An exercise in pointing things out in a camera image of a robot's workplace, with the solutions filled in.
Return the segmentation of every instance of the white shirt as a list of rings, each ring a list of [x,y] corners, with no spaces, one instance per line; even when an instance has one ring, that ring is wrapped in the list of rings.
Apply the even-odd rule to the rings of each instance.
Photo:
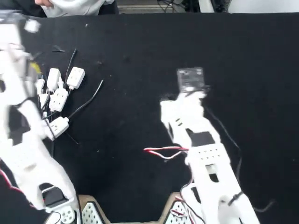
[[[98,15],[102,5],[114,0],[51,0],[53,7],[42,6],[47,17],[70,15]]]

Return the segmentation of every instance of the perforated metal plate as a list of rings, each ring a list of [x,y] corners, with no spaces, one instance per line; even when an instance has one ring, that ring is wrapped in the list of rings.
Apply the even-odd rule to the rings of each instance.
[[[180,216],[179,214],[175,215],[175,212],[172,210],[177,211],[178,213],[184,214],[184,216]],[[191,224],[191,221],[188,216],[188,212],[183,206],[181,202],[174,202],[172,208],[170,209],[164,224]]]
[[[83,224],[104,224],[96,205],[88,202],[82,211]]]

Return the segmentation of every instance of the power adapter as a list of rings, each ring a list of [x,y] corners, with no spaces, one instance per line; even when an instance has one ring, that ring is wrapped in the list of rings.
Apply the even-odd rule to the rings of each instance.
[[[58,80],[61,77],[59,69],[51,68],[48,76],[47,87],[49,91],[53,92],[58,87]]]
[[[53,133],[51,132],[51,130],[49,130],[49,128],[47,128],[45,132],[48,138],[53,141],[54,139],[58,138],[63,132],[65,132],[66,129],[69,128],[69,119],[58,117],[54,121],[52,121],[49,126],[52,129]]]
[[[59,88],[55,90],[54,94],[50,96],[49,108],[51,111],[61,112],[68,97],[68,92],[63,88],[64,83],[62,78],[58,78]]]
[[[73,67],[66,81],[66,84],[69,86],[69,89],[73,90],[79,88],[84,76],[84,69]]]

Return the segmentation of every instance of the black surface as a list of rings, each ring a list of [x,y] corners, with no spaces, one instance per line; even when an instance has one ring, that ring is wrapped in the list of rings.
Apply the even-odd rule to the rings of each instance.
[[[40,20],[41,32],[24,39],[27,50],[43,51],[37,59],[43,67],[64,73],[77,48],[74,66],[86,72],[64,115],[87,101],[101,79],[105,81],[94,101],[71,122],[69,133],[80,145],[65,134],[56,142],[56,159],[77,192],[94,196],[111,222],[158,220],[169,194],[179,191],[190,175],[183,158],[164,162],[142,149],[171,145],[160,122],[159,100],[166,93],[178,93],[178,68],[203,67],[211,86],[205,105],[242,150],[244,193],[256,207],[272,198],[278,202],[259,215],[261,223],[296,223],[298,20],[299,14]],[[53,45],[66,52],[52,53]],[[237,150],[211,121],[235,169]],[[7,210],[1,213],[5,219]],[[23,216],[22,211],[15,216]]]

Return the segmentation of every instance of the electronic component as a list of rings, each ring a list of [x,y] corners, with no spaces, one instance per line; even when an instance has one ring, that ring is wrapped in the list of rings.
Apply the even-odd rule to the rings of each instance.
[[[84,69],[73,67],[67,78],[66,84],[71,90],[79,88],[85,76]]]

